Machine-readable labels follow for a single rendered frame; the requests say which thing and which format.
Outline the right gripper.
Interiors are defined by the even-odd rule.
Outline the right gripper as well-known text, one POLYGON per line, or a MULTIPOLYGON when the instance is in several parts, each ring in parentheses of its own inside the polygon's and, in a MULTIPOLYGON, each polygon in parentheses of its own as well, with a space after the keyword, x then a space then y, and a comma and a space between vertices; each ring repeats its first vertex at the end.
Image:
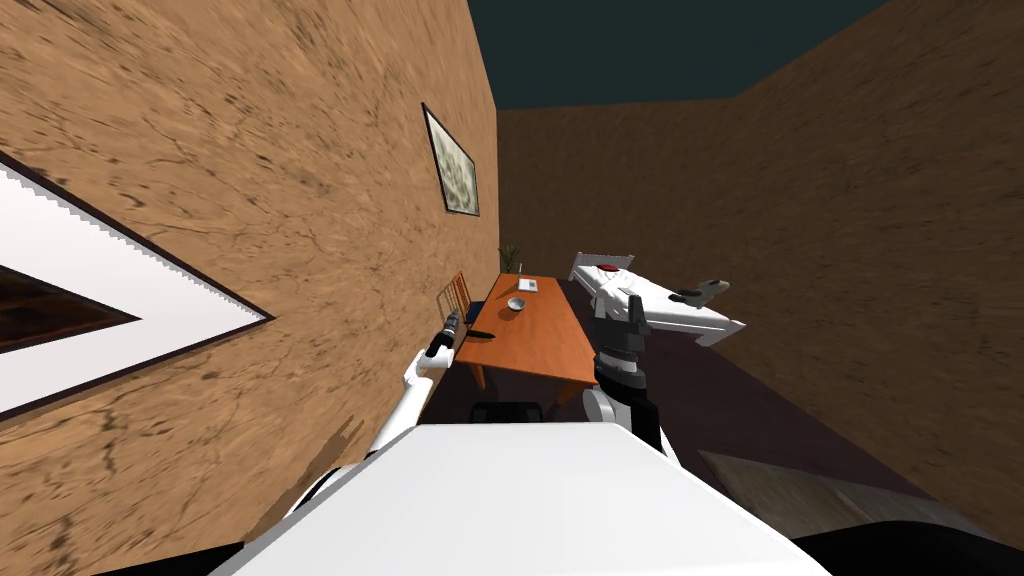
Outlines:
POLYGON ((651 328, 646 320, 641 296, 629 296, 626 320, 606 318, 607 310, 601 297, 594 297, 592 306, 596 317, 593 319, 594 334, 600 347, 623 352, 645 349, 645 338, 651 333, 651 328))

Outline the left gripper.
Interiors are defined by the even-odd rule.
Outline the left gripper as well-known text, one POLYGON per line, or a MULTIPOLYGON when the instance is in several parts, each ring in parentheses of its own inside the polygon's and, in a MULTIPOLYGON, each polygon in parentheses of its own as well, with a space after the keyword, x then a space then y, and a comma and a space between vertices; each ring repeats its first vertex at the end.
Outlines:
POLYGON ((434 358, 441 349, 454 351, 455 337, 460 323, 460 316, 461 313, 459 310, 453 310, 451 312, 444 321, 442 329, 435 334, 428 348, 425 351, 426 357, 434 358))

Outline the wooden slatted chair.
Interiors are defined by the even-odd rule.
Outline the wooden slatted chair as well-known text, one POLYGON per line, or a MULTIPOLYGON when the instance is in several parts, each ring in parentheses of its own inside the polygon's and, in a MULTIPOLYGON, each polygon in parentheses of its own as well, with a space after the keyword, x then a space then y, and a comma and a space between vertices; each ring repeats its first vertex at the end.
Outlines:
POLYGON ((453 312, 459 312, 461 322, 466 327, 473 326, 485 304, 483 300, 471 299, 461 270, 438 294, 436 301, 441 319, 446 319, 453 312))

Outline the white bed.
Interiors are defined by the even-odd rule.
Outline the white bed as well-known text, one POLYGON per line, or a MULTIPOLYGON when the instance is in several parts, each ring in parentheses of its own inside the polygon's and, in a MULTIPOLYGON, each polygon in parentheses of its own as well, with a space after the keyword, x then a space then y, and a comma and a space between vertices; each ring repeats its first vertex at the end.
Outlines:
POLYGON ((696 343, 711 346, 742 330, 742 322, 732 320, 708 306, 730 283, 724 280, 701 282, 694 289, 669 290, 628 270, 634 257, 579 252, 570 281, 577 281, 591 296, 605 301, 607 317, 628 318, 631 294, 642 297, 646 320, 653 329, 697 334, 696 343))

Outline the orange wooden table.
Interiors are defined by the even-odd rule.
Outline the orange wooden table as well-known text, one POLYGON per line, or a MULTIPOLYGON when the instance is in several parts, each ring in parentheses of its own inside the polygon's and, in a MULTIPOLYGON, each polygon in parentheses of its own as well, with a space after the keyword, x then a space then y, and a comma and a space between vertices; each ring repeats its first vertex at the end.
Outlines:
POLYGON ((563 388, 556 402, 564 404, 596 385, 594 349, 558 281, 539 276, 538 291, 517 290, 518 276, 502 273, 493 284, 473 328, 494 339, 465 338, 455 361, 470 367, 479 388, 485 368, 551 377, 563 388), (510 298, 526 306, 512 311, 510 298))

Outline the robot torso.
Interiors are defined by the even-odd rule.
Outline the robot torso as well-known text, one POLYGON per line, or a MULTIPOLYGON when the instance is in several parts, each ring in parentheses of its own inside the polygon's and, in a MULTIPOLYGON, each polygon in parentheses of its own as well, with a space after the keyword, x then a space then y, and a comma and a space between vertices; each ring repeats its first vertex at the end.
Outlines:
POLYGON ((210 576, 830 576, 613 423, 408 429, 210 576))

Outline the large white-matted framed picture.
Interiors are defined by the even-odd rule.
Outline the large white-matted framed picture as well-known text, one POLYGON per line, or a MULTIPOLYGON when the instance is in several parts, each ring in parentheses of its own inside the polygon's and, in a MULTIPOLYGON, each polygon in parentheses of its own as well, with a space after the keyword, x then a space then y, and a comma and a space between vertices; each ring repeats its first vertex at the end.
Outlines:
POLYGON ((0 426, 272 320, 199 270, 0 150, 0 268, 127 316, 0 348, 0 426))

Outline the dark-framed wall picture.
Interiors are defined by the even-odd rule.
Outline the dark-framed wall picture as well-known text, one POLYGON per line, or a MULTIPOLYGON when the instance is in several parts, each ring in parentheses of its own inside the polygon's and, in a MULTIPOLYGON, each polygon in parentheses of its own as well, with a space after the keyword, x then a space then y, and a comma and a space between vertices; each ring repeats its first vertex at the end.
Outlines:
POLYGON ((429 107, 421 105, 447 212, 480 216, 476 167, 429 107))

